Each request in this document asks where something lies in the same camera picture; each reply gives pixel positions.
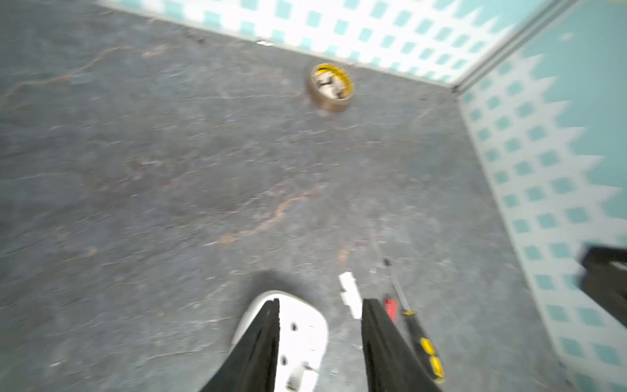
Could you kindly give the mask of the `black yellow screwdriver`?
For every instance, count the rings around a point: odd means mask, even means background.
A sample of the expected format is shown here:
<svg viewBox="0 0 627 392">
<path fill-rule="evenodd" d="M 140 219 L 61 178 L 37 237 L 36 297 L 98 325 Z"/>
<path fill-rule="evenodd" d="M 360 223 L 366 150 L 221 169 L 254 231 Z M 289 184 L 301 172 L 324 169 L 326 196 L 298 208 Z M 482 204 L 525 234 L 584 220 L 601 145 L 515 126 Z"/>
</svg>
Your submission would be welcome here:
<svg viewBox="0 0 627 392">
<path fill-rule="evenodd" d="M 432 343 L 431 339 L 429 339 L 426 332 L 423 330 L 417 313 L 410 307 L 408 299 L 406 299 L 400 282 L 398 282 L 397 276 L 394 273 L 392 261 L 384 257 L 383 262 L 400 302 L 403 320 L 407 326 L 409 339 L 416 358 L 431 380 L 437 384 L 442 384 L 445 381 L 445 372 L 439 353 L 434 343 Z"/>
</svg>

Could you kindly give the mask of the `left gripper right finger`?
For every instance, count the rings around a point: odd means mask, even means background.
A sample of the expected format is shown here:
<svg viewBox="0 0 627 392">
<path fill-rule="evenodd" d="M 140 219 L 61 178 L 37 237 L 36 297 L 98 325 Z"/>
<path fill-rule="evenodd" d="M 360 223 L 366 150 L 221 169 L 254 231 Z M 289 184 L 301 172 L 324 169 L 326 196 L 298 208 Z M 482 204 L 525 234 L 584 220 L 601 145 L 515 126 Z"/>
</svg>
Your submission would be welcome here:
<svg viewBox="0 0 627 392">
<path fill-rule="evenodd" d="M 361 329 L 370 392 L 440 391 L 377 299 L 362 302 Z"/>
</svg>

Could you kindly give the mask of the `white alarm clock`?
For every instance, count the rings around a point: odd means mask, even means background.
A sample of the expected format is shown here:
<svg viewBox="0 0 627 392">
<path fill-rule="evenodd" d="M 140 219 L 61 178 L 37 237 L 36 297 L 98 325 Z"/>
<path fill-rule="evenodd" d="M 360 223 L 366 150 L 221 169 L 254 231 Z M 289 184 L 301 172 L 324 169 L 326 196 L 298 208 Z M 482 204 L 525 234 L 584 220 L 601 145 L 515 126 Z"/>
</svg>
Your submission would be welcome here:
<svg viewBox="0 0 627 392">
<path fill-rule="evenodd" d="M 309 302 L 288 292 L 266 291 L 254 298 L 236 329 L 230 349 L 243 339 L 264 303 L 279 300 L 279 348 L 274 389 L 312 391 L 315 389 L 329 329 L 323 314 Z"/>
</svg>

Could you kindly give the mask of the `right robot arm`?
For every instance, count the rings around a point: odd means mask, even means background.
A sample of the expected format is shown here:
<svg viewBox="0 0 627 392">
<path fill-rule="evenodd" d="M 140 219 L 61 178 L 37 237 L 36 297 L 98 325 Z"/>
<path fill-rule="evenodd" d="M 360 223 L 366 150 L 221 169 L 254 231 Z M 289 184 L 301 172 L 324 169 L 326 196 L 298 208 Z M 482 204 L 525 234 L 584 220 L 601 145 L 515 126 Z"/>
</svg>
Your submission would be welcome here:
<svg viewBox="0 0 627 392">
<path fill-rule="evenodd" d="M 581 259 L 579 288 L 626 326 L 626 249 L 594 245 Z"/>
</svg>

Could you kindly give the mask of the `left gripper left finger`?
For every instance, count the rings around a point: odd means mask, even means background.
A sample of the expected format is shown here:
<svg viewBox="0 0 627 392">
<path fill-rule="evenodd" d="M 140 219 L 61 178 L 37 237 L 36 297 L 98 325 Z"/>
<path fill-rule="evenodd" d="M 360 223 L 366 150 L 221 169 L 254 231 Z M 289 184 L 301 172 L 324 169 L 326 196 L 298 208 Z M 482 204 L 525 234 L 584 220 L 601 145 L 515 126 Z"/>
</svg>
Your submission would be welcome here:
<svg viewBox="0 0 627 392">
<path fill-rule="evenodd" d="M 261 307 L 238 344 L 202 392 L 273 392 L 279 357 L 279 300 Z"/>
</svg>

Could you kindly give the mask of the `white battery cover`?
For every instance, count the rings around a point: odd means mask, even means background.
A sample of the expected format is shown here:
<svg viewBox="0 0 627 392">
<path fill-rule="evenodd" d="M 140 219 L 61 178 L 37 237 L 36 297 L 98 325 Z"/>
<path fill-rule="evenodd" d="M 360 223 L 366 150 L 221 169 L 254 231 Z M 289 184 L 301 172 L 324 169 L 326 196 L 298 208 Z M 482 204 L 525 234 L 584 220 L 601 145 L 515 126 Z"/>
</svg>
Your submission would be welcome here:
<svg viewBox="0 0 627 392">
<path fill-rule="evenodd" d="M 349 307 L 354 319 L 362 319 L 362 296 L 352 272 L 346 271 L 338 276 L 341 285 L 341 299 Z"/>
</svg>

